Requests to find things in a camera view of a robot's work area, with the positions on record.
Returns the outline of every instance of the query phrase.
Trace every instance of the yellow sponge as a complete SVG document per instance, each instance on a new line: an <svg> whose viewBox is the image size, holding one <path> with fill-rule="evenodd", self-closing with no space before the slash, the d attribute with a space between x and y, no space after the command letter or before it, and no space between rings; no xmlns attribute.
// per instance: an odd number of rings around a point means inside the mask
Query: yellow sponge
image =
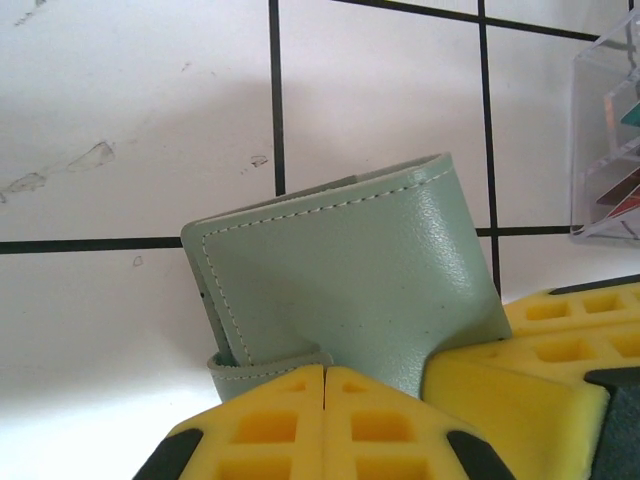
<svg viewBox="0 0 640 480"><path fill-rule="evenodd" d="M588 478L609 394L587 372L640 365L640 324L466 347L429 362L425 401L476 427L516 478Z"/></svg>
<svg viewBox="0 0 640 480"><path fill-rule="evenodd" d="M493 472L481 478L513 478L468 425L348 368L327 371L325 408L327 479L467 480L479 469ZM456 448L456 435L473 451Z"/></svg>
<svg viewBox="0 0 640 480"><path fill-rule="evenodd" d="M319 480L323 401L322 365L301 367L176 426L135 480Z"/></svg>
<svg viewBox="0 0 640 480"><path fill-rule="evenodd" d="M633 276L548 290L512 302L505 311L514 336L638 322L639 280Z"/></svg>
<svg viewBox="0 0 640 480"><path fill-rule="evenodd" d="M460 420L347 368L323 373L301 367L181 423L134 480L514 480Z"/></svg>

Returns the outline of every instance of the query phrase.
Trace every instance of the scuff mark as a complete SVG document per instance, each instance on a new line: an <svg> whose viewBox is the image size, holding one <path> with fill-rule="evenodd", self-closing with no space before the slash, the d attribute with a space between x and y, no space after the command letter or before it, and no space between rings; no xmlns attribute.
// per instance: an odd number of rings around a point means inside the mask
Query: scuff mark
<svg viewBox="0 0 640 480"><path fill-rule="evenodd" d="M0 204L9 202L9 194L20 192L33 192L38 188L42 188L47 183L49 177L56 173L65 172L84 172L93 168L100 167L105 163L109 163L115 159L113 148L107 142L100 142L91 148L88 152L65 165L58 162L53 165L47 165L37 172L31 172L23 177L14 180L5 187L0 187Z"/></svg>
<svg viewBox="0 0 640 480"><path fill-rule="evenodd" d="M29 20L31 20L33 18L33 16L36 14L36 12L38 11L38 9L44 5L45 3L47 3L47 0L35 0L35 7L33 8L33 10L31 10L30 12L27 12L24 14L24 16L20 19L18 19L16 22L14 22L13 26L14 27L20 27L21 25L24 25L25 23L27 23Z"/></svg>
<svg viewBox="0 0 640 480"><path fill-rule="evenodd" d="M0 193L33 192L38 188L44 187L46 182L47 177L40 175L38 172L31 172L11 183Z"/></svg>
<svg viewBox="0 0 640 480"><path fill-rule="evenodd" d="M258 168L259 166L264 165L268 161L269 160L264 155L255 155L251 157L251 165L253 165L255 168Z"/></svg>
<svg viewBox="0 0 640 480"><path fill-rule="evenodd" d="M69 172L85 172L97 168L115 159L113 149L107 142L100 142L84 155L76 158L67 166Z"/></svg>

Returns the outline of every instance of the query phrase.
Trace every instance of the wallet strap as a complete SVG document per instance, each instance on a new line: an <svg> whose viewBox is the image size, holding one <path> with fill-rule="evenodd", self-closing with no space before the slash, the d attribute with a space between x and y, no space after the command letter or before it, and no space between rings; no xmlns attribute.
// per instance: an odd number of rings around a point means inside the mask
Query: wallet strap
<svg viewBox="0 0 640 480"><path fill-rule="evenodd" d="M319 351L272 363L230 367L224 365L220 354L216 353L207 363L213 383L223 400L236 397L303 365L323 365L327 368L333 365L333 359L328 353Z"/></svg>

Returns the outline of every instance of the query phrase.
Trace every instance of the wallet stitching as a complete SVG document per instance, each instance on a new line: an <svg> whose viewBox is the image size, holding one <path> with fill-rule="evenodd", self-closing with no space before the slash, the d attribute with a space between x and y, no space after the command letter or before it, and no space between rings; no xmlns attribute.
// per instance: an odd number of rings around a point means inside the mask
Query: wallet stitching
<svg viewBox="0 0 640 480"><path fill-rule="evenodd" d="M224 306L227 309L227 312L229 312L229 316L231 317L231 323L233 324L233 326L236 329L236 333L238 334L238 338L240 340L240 344L242 345L242 348L244 349L244 353L247 355L247 359L249 360L249 364L253 365L253 360L251 359L251 354L249 353L249 349L247 348L247 344L244 341L244 338L242 337L242 333L240 333L240 327L238 326L238 323L236 321L236 317L233 314L233 311L231 310L231 306L229 305L229 302L227 301L227 297L224 294L224 291L222 290L222 285L220 284L220 280L218 278L218 275L215 272L215 269L213 267L213 264L211 263L211 258L209 257L209 252L207 252L207 248L205 245L205 240L207 237L210 237L211 235L216 235L219 233L225 233L225 232L229 232L231 230L237 230L240 228L246 228L246 227L252 227L254 225L261 225L263 223L269 223L269 222L275 222L277 220L284 220L287 218L295 218L295 217L300 217L303 215L310 215L312 213L319 213L319 212L323 212L326 210L334 210L336 208L341 208L341 207L348 207L349 205L356 205L358 203L364 203L364 202L368 202L370 200L376 200L378 198L383 198L383 197L387 197L389 195L393 195L395 193L400 193L400 192L405 192L407 190L413 190L415 188L419 188L419 187L424 187L425 185L438 180L441 177L444 177L445 175L447 175L448 173L451 173L453 171L453 168L450 168L448 170L445 170L444 172L436 175L435 177L431 177L428 180L422 181L422 182L418 182L414 185L409 185L408 187L401 187L401 188L397 188L395 190L389 190L387 192L382 192L382 193L376 193L375 195L370 195L368 197L363 197L363 198L356 198L353 200L347 200L346 202L341 202L341 203L336 203L333 205L325 205L323 207L318 207L318 208L312 208L310 210L303 210L300 212L295 212L295 213L290 213L287 215L280 215L277 217L272 217L272 218L264 218L262 220L258 220L256 222L249 222L249 223L241 223L239 225L234 225L232 227L226 227L226 228L221 228L219 230L215 230L213 232L209 232L209 233L205 233L202 236L202 251L204 252L205 257L207 258L207 264L209 265L209 269L211 270L211 274L213 275L213 279L216 283L216 286L218 287L218 291L220 292L220 296L222 297L222 301L224 303Z"/></svg>
<svg viewBox="0 0 640 480"><path fill-rule="evenodd" d="M227 296L222 291L222 285L220 285L220 280L218 279L218 275L216 274L216 271L213 268L213 265L211 264L211 259L209 258L209 254L207 253L207 251L205 249L204 239L206 237L207 237L207 235L202 237L202 250L204 251L204 254L207 257L207 263L209 264L209 268L211 269L211 274L213 275L213 280L216 282L216 285L218 287L218 291L220 292L220 296L222 297L222 302L224 303L224 306L226 307L227 312L229 312L229 316L231 317L231 323L233 323L233 326L236 328L236 333L238 334L238 338L240 339L240 343L242 344L242 348L244 349L244 353L247 355L247 360L249 360L249 365L253 365L253 359L251 358L251 354L249 353L249 349L247 348L247 344L244 342L244 338L242 338L242 333L240 333L240 327L238 326L238 323L236 322L236 317L233 314L233 312L231 311L231 306L229 305L229 302L227 301Z"/></svg>

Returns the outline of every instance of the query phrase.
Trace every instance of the green leather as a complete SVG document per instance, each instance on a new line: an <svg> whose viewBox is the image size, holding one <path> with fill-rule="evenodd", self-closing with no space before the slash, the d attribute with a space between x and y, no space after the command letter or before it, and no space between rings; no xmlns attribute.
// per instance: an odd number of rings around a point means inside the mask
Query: green leather
<svg viewBox="0 0 640 480"><path fill-rule="evenodd" d="M418 396L433 352L511 335L449 155L197 221L182 242L223 400L331 357Z"/></svg>

